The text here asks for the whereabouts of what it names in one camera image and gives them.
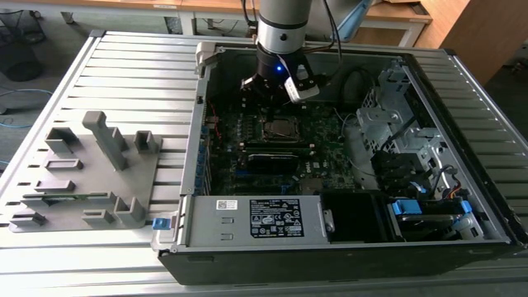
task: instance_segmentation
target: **black wire mesh trash bin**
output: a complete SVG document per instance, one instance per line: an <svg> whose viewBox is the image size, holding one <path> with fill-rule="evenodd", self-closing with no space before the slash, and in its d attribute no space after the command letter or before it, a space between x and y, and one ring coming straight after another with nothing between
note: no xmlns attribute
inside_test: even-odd
<svg viewBox="0 0 528 297"><path fill-rule="evenodd" d="M12 28L0 27L0 72L9 80L25 82L43 73L43 65L31 46L12 32Z"/></svg>
<svg viewBox="0 0 528 297"><path fill-rule="evenodd" d="M0 22L11 34L32 45L47 39L37 17L32 11L13 11L0 13Z"/></svg>

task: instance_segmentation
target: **slotted metal surface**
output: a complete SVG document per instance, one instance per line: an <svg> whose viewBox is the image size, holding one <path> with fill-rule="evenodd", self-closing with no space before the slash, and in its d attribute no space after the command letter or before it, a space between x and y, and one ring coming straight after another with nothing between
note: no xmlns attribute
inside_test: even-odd
<svg viewBox="0 0 528 297"><path fill-rule="evenodd" d="M521 282L528 280L527 254L473 263L437 276L343 283L283 283L259 286L180 286L149 247L152 231L83 231L12 234L9 214L21 206L44 160L51 127L81 127L87 110L103 110L123 134L152 130L164 137L149 207L149 219L175 211L197 77L195 50L200 41L249 43L240 38L183 37L108 32L89 38L53 98L12 159L0 184L0 287L5 296L224 295L321 293L369 288ZM347 46L351 49L412 53L443 97L457 124L503 195L519 215L528 215L528 159L523 138L512 129L456 58L443 51Z"/></svg>

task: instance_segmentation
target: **motherboard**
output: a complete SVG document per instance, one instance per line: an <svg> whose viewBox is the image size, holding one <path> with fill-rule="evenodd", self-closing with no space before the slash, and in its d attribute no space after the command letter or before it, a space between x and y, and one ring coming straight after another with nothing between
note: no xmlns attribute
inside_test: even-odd
<svg viewBox="0 0 528 297"><path fill-rule="evenodd" d="M211 195L317 195L353 189L332 106L208 101Z"/></svg>

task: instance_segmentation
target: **power supply label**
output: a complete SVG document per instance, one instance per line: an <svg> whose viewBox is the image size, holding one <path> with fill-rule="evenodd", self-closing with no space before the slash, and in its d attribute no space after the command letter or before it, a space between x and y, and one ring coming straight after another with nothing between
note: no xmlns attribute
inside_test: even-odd
<svg viewBox="0 0 528 297"><path fill-rule="evenodd" d="M249 200L251 236L304 237L299 199Z"/></svg>

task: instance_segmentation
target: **gray 3d printed holder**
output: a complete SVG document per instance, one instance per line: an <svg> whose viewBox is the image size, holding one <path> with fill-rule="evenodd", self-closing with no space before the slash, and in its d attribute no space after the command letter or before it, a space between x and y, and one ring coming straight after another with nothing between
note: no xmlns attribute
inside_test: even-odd
<svg viewBox="0 0 528 297"><path fill-rule="evenodd" d="M101 111L83 125L93 135L52 128L49 153L32 182L27 209L11 220L13 232L141 228L151 200L161 137L151 131L123 136Z"/></svg>

